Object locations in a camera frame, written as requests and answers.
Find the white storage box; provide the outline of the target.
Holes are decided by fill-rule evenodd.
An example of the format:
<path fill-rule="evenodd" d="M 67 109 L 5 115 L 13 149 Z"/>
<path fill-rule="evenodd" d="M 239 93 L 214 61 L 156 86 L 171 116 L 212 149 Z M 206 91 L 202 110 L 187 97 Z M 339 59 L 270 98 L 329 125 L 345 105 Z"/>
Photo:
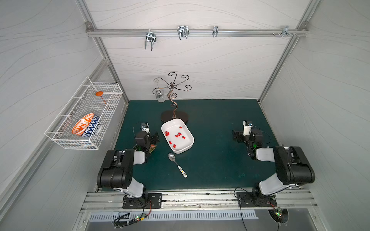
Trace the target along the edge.
<path fill-rule="evenodd" d="M 189 150 L 195 139 L 183 120 L 172 119 L 164 123 L 161 127 L 162 133 L 175 154 L 181 154 Z"/>

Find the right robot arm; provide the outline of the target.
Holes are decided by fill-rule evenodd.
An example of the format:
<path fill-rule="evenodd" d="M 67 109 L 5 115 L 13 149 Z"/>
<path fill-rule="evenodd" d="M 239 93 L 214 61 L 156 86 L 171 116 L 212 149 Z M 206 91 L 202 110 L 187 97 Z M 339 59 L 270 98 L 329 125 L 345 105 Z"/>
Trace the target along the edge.
<path fill-rule="evenodd" d="M 244 126 L 243 131 L 232 130 L 232 135 L 234 140 L 246 145 L 251 159 L 275 165 L 275 173 L 254 187 L 253 194 L 256 196 L 273 196 L 316 180 L 316 174 L 301 147 L 263 147 L 264 133 L 252 125 Z"/>

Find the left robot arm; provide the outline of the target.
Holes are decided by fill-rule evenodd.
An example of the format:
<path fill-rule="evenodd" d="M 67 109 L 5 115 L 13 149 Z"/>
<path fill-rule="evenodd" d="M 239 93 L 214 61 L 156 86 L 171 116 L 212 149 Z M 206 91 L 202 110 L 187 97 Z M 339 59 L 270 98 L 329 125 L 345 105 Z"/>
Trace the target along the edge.
<path fill-rule="evenodd" d="M 97 175 L 99 188 L 109 188 L 128 198 L 148 200 L 146 187 L 133 177 L 134 166 L 148 161 L 160 142 L 159 134 L 140 131 L 135 136 L 136 146 L 125 150 L 108 150 Z"/>

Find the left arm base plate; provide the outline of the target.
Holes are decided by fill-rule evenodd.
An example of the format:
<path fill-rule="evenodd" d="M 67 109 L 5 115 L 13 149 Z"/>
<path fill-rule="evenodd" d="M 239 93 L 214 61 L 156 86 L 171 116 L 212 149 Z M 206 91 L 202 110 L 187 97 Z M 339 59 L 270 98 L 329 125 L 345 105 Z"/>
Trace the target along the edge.
<path fill-rule="evenodd" d="M 142 197 L 123 197 L 122 209 L 160 209 L 162 207 L 161 193 L 145 193 Z"/>

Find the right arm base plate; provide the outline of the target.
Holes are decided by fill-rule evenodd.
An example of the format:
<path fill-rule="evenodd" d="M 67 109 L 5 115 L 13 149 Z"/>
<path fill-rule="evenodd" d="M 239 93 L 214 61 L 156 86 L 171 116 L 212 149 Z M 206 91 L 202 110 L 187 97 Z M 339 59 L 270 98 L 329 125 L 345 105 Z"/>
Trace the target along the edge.
<path fill-rule="evenodd" d="M 236 192 L 238 205 L 241 208 L 277 207 L 274 196 L 254 195 L 251 192 Z"/>

